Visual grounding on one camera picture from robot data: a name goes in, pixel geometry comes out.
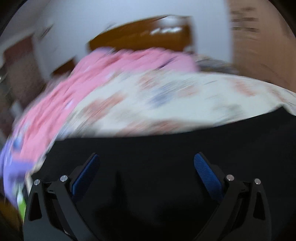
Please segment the black pants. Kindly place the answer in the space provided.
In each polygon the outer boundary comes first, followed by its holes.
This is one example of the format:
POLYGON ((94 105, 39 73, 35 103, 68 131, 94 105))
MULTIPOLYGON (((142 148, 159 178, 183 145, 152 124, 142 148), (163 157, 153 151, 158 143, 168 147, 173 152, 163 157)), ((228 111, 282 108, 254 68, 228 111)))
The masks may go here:
POLYGON ((261 180, 271 239, 295 239, 295 116, 284 108, 224 126, 163 136, 56 142, 34 181, 100 167, 77 210, 99 240, 196 240, 217 208, 194 167, 202 153, 225 175, 261 180))

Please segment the green play mat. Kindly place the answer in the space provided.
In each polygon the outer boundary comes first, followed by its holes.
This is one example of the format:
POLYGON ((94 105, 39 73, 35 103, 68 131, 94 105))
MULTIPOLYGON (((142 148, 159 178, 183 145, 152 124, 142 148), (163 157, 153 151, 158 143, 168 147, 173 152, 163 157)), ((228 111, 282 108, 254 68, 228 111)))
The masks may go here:
POLYGON ((27 205, 26 205, 26 201, 25 201, 25 199, 23 197, 23 194, 18 193, 16 200, 17 200, 17 204, 18 204, 18 212, 20 214, 20 217, 21 217, 22 221, 24 221, 25 220, 27 205))

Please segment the purple floral bedsheet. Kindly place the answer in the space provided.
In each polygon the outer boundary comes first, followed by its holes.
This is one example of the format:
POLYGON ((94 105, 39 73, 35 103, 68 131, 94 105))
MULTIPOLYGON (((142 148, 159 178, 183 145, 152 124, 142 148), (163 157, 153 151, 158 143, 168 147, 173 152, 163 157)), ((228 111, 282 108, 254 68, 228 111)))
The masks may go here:
POLYGON ((1 177, 3 178, 4 195, 10 203, 17 208, 17 188, 18 183, 23 183, 25 175, 34 164, 12 157, 12 140, 8 138, 1 150, 1 177))

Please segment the pink duvet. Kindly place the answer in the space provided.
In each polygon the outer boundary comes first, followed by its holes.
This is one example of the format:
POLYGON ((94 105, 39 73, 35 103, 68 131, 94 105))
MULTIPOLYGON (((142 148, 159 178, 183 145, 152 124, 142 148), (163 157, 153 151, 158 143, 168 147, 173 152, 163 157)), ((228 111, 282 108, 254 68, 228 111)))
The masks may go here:
POLYGON ((26 109, 10 138, 11 155, 20 161, 38 161, 76 105, 115 73, 161 68, 181 72, 199 71, 192 55, 163 48, 92 51, 80 60, 65 80, 26 109))

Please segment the floral cream bed quilt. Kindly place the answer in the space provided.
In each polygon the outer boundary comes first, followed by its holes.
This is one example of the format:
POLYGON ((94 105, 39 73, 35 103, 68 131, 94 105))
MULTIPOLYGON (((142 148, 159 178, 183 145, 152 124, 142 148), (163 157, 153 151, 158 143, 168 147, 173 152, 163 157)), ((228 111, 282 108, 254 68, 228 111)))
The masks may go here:
POLYGON ((295 93, 253 78, 119 71, 76 105, 45 153, 66 138, 182 133, 244 120, 280 106, 295 114, 295 93))

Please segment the brown patterned curtain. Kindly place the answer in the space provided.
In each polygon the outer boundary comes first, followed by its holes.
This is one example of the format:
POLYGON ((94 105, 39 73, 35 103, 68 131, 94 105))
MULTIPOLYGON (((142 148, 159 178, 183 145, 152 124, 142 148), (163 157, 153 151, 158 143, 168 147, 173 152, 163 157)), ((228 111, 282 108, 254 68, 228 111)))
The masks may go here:
POLYGON ((13 104, 24 110, 45 85, 39 70, 30 35, 8 47, 3 52, 1 68, 1 129, 10 132, 14 117, 10 112, 13 104))

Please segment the beige wooden wardrobe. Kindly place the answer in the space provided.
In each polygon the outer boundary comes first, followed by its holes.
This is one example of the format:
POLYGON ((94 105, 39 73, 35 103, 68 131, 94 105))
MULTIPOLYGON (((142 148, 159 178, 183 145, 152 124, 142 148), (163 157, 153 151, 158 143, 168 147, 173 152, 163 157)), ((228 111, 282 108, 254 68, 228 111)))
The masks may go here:
POLYGON ((270 1, 229 1, 233 63, 241 75, 295 91, 295 36, 270 1))

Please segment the brown wooden headboard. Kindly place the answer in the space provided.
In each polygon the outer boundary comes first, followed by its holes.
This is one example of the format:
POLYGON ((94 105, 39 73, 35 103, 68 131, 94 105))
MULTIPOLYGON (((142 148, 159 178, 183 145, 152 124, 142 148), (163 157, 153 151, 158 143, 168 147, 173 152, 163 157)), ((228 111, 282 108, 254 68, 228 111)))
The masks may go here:
POLYGON ((90 40, 88 47, 91 51, 111 47, 116 51, 164 48, 195 52, 191 18, 176 15, 155 16, 112 28, 90 40))

